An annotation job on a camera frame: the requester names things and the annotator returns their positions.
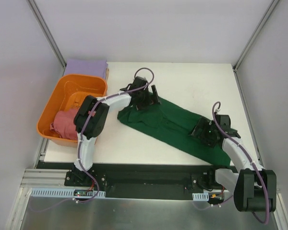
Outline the dark green t shirt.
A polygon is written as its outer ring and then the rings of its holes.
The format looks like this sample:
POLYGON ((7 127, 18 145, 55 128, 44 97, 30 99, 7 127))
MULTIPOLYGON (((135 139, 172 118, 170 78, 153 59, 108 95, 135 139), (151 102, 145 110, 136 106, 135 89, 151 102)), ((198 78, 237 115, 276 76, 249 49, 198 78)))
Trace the dark green t shirt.
POLYGON ((191 136, 201 115, 188 111, 160 98, 160 104, 145 109, 128 106, 118 112, 117 119, 124 125, 175 147, 212 165, 230 165, 230 157, 219 147, 204 145, 191 136))

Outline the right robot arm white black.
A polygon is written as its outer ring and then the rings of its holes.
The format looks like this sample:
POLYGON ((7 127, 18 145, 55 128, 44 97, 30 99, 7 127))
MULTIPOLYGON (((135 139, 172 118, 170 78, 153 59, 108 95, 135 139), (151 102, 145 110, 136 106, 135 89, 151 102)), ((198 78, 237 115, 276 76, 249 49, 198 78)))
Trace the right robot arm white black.
POLYGON ((201 117, 190 135, 206 147, 220 147, 233 162, 237 172, 217 169, 206 178, 207 185, 221 185, 233 193, 234 204, 241 212, 273 212, 276 209, 276 174, 255 161, 231 127, 229 115, 215 114, 213 120, 201 117))

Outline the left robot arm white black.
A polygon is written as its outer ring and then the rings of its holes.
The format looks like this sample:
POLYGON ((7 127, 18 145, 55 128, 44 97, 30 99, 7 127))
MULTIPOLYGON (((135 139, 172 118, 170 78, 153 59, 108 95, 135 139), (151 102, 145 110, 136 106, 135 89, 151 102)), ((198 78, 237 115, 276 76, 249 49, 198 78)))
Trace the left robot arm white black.
POLYGON ((145 78, 137 76, 133 83, 120 89, 116 94, 85 97, 74 118, 78 137, 77 158, 74 165, 79 170, 75 180, 80 186, 88 186, 92 181, 92 175, 88 170, 93 166, 96 139, 104 129, 108 114, 113 110, 127 107, 143 110, 150 105, 160 103, 156 86, 152 85, 150 92, 149 85, 145 78))

